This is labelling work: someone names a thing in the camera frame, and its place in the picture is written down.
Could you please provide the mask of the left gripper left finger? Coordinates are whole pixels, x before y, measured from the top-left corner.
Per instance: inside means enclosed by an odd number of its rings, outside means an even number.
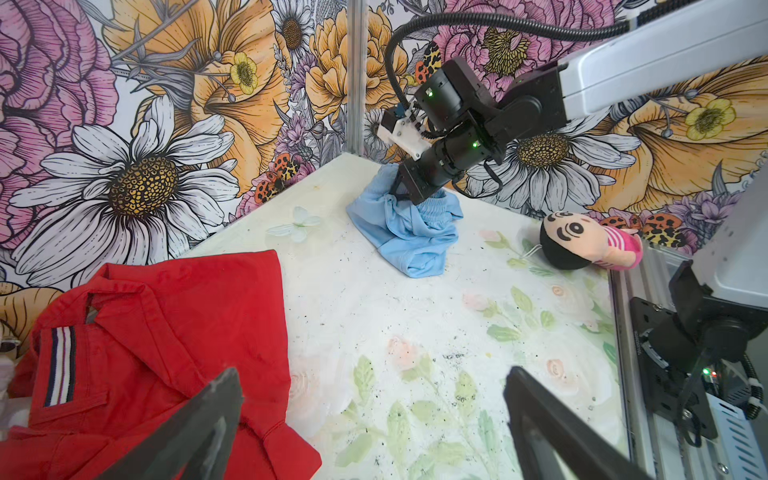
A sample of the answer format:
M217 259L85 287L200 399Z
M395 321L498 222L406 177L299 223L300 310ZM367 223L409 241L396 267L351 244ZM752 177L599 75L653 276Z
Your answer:
M244 397L236 369L224 370L102 479L222 479Z

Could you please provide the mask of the light blue cloth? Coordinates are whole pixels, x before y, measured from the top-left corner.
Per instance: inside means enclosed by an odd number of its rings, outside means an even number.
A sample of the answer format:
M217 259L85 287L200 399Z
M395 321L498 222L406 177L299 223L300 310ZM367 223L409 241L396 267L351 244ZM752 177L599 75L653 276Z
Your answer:
M398 166L386 164L346 208L358 231L393 267L410 278L444 273L448 249L457 243L463 218L458 198L439 190L415 205L390 192Z

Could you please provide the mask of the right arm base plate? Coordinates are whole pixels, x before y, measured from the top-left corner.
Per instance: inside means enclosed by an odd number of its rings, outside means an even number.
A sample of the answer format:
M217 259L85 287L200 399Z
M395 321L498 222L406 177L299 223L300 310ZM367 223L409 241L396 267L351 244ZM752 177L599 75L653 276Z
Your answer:
M674 423L679 419L679 396L699 351L681 330L674 311L633 297L629 312L646 409Z

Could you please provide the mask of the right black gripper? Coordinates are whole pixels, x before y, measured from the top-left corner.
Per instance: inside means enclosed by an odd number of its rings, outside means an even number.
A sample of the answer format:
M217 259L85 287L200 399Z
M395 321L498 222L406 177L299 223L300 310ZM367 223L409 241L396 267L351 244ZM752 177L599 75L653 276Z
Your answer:
M419 205L448 184L468 198L494 196L501 191L503 182L489 161L501 162L503 159L500 145L484 128L473 121L465 121L422 152L418 159L400 163L395 176L395 198ZM475 195L460 188L458 182L470 168L479 164L497 188L490 193Z

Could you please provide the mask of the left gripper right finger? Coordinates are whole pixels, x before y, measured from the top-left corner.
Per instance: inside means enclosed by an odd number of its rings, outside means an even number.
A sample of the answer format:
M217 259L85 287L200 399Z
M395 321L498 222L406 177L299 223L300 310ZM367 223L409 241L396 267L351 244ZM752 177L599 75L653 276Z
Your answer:
M509 430L525 479L563 479L561 463L578 479L648 477L524 368L514 366L510 370L504 400L509 412Z

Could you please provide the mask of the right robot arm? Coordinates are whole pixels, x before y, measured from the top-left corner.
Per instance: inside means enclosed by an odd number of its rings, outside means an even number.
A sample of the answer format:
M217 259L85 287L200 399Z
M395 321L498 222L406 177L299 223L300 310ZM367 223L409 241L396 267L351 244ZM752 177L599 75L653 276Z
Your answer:
M562 127L610 104L754 57L767 43L763 1L669 1L614 25L578 30L500 13L440 13L393 34L437 26L496 27L581 42L573 56L534 70L495 101L462 59L446 62L386 114L381 139L407 152L392 185L420 204L471 167L500 163L505 147ZM674 311L642 334L643 357L671 383L659 412L679 425L702 421L693 399L707 366L743 358L767 326L767 181L759 177L712 240L669 284Z

